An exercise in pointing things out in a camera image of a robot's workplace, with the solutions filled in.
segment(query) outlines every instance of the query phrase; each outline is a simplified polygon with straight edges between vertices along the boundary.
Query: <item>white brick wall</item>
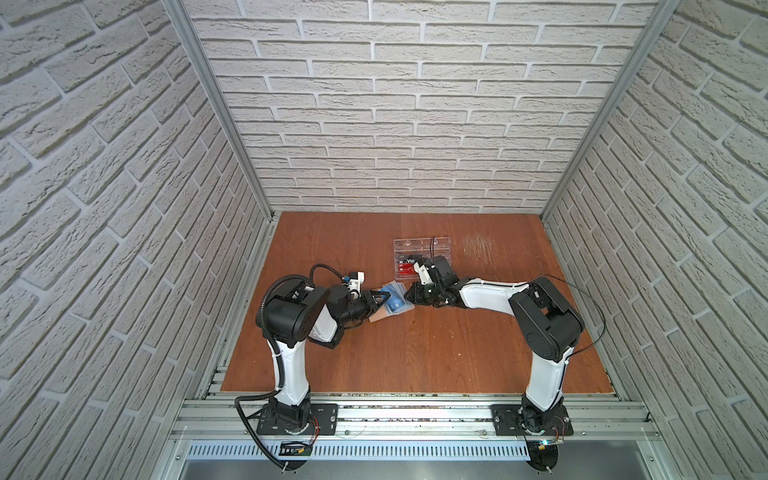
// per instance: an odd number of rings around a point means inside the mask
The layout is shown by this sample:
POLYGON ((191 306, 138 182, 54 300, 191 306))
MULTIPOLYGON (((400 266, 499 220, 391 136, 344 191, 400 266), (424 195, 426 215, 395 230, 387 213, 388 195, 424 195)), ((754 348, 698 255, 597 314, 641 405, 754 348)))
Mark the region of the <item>white brick wall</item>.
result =
POLYGON ((768 475, 767 12, 684 0, 546 225, 686 478, 768 475))
POLYGON ((161 2, 0 16, 0 478, 147 477, 263 218, 161 2))
POLYGON ((275 208, 538 213, 654 3, 187 7, 275 208))

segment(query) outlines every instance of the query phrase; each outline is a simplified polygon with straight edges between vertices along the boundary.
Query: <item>vent grille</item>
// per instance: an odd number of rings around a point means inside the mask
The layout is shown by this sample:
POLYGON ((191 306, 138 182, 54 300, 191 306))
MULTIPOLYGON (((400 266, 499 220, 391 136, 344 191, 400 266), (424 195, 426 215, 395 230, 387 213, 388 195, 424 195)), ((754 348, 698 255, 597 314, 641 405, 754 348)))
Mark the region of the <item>vent grille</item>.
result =
MULTIPOLYGON (((263 440, 277 456, 281 440, 263 440)), ((194 440, 188 460, 258 460, 263 453, 250 440, 194 440)), ((529 460, 519 440, 318 440, 312 460, 529 460)))

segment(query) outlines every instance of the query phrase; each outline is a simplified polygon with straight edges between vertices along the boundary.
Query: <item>black cable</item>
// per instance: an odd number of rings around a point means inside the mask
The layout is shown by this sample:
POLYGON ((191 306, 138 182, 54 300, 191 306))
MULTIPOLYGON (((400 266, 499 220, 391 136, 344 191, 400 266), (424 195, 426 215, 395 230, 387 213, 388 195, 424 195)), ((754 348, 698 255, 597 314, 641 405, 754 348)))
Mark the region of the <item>black cable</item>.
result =
POLYGON ((272 296, 272 293, 275 291, 275 289, 285 283, 288 280, 303 280, 304 282, 307 282, 309 286, 312 288, 315 287, 315 283, 310 280, 309 278, 305 277, 304 275, 299 274, 292 274, 292 275, 285 275, 280 277, 279 279, 275 280, 272 285, 270 285, 266 292, 264 293, 264 297, 261 299, 261 305, 259 306, 259 311, 257 313, 256 317, 256 324, 261 327, 262 331, 264 332, 264 336, 266 337, 267 342, 270 344, 270 349, 272 350, 272 354, 275 356, 275 363, 277 364, 277 388, 274 389, 272 392, 264 393, 262 395, 251 395, 251 396, 239 396, 235 398, 235 409, 237 410, 237 414, 240 416, 240 420, 243 422, 243 425, 245 425, 245 429, 250 434, 250 437, 253 439, 253 441, 256 443, 256 445, 259 447, 259 450, 266 456, 274 465, 279 467, 281 470, 296 470, 301 465, 304 465, 305 462, 281 462, 276 456, 272 455, 272 452, 269 451, 269 449, 259 440, 258 435, 256 435, 256 432, 253 430, 253 427, 250 426, 250 423, 248 422, 249 418, 253 418, 256 415, 259 415, 261 411, 256 412, 253 415, 245 416, 245 413, 243 412, 243 408, 240 406, 240 402, 255 402, 258 400, 266 400, 271 397, 274 397, 277 395, 278 392, 283 388, 283 385, 285 383, 285 366, 283 365, 283 357, 280 355, 280 348, 277 345, 277 341, 275 340, 274 334, 272 333, 272 329, 270 328, 269 323, 266 321, 266 313, 264 312, 264 309, 266 308, 266 304, 269 302, 270 297, 272 296))
POLYGON ((565 283, 568 286, 572 286, 576 290, 578 290, 579 292, 583 293, 588 299, 592 300, 592 303, 594 303, 594 305, 598 308, 598 312, 600 313, 600 317, 603 319, 603 331, 600 332, 600 335, 598 336, 598 339, 596 339, 594 342, 590 343, 589 345, 587 345, 583 349, 577 350, 577 351, 573 352, 571 355, 568 356, 568 358, 570 359, 572 356, 578 355, 579 353, 584 352, 586 350, 589 350, 593 346, 597 345, 598 342, 600 342, 603 339, 603 335, 605 335, 605 331, 608 329, 608 321, 605 318, 605 312, 603 312, 603 309, 600 307, 600 303, 598 303, 598 301, 595 300, 594 297, 592 295, 590 295, 586 290, 582 289, 581 287, 579 287, 577 285, 574 285, 571 282, 568 282, 567 280, 563 280, 559 276, 550 275, 549 273, 544 273, 541 276, 548 276, 549 278, 554 278, 555 280, 559 280, 562 283, 565 283))
POLYGON ((315 269, 317 269, 317 268, 324 268, 324 269, 332 272, 337 277, 339 277, 339 280, 342 280, 342 281, 344 280, 344 277, 342 276, 341 273, 337 272, 336 270, 333 269, 333 267, 328 266, 328 265, 326 265, 324 263, 316 263, 316 264, 312 265, 312 268, 310 269, 310 280, 315 280, 315 269))
POLYGON ((245 429, 248 431, 248 434, 256 443, 256 446, 259 447, 259 450, 261 450, 264 456, 266 456, 266 458, 280 470, 291 472, 299 468, 301 465, 304 465, 306 463, 306 460, 303 462, 288 462, 288 461, 283 462, 282 460, 279 460, 275 455, 272 455, 272 452, 270 452, 270 450, 261 442, 261 440, 259 439, 259 436, 256 435, 256 432, 253 430, 253 427, 250 426, 250 422, 248 422, 249 417, 245 416, 245 413, 243 412, 243 407, 240 406, 240 402, 255 402, 258 400, 266 400, 270 397, 277 395, 278 392, 279 390, 273 390, 272 392, 265 393, 263 395, 246 395, 246 396, 236 397, 235 409, 237 410, 237 414, 240 416, 240 420, 243 421, 243 425, 245 425, 245 429))

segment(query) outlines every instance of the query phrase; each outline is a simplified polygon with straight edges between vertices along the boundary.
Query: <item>wooden surface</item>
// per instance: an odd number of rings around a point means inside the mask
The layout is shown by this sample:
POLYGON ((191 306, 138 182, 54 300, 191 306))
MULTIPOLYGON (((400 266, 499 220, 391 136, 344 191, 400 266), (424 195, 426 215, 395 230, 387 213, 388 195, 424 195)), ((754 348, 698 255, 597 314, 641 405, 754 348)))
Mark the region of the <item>wooden surface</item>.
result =
MULTIPOLYGON (((222 390, 262 392, 274 387, 270 351, 255 325, 266 288, 288 273, 307 275, 314 263, 342 273, 365 272, 365 288, 394 279, 392 241, 451 237, 458 276, 521 282, 541 273, 563 277, 535 215, 344 214, 286 212, 237 340, 222 390)), ((319 285, 338 280, 315 272, 319 285)), ((553 280, 573 302, 567 286, 553 280)), ((579 346, 588 345, 588 333, 579 346)), ((515 319, 489 310, 436 309, 410 312, 347 330, 334 349, 307 342, 306 376, 314 392, 522 393, 528 385, 531 350, 515 319)), ((574 357, 565 392, 612 392, 594 349, 574 357)))

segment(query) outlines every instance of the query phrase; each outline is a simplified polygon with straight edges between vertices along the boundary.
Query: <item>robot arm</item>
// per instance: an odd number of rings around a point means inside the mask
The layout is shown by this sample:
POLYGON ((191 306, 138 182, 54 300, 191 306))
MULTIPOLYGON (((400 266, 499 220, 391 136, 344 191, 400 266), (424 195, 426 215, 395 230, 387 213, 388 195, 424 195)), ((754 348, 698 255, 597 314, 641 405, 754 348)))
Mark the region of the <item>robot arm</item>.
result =
POLYGON ((276 393, 268 400, 268 413, 287 432, 303 430, 310 417, 306 341, 336 348, 346 329, 360 326, 389 299, 388 292, 362 290, 363 279, 362 272, 352 272, 330 288, 288 280, 266 299, 266 327, 279 350, 272 352, 276 393))
POLYGON ((460 280, 444 257, 422 259, 415 266, 420 281, 406 294, 413 303, 483 308, 516 318, 533 351, 531 378, 519 412, 521 425, 532 435, 542 435, 561 409, 568 357, 584 331, 581 317, 544 276, 528 283, 460 280))

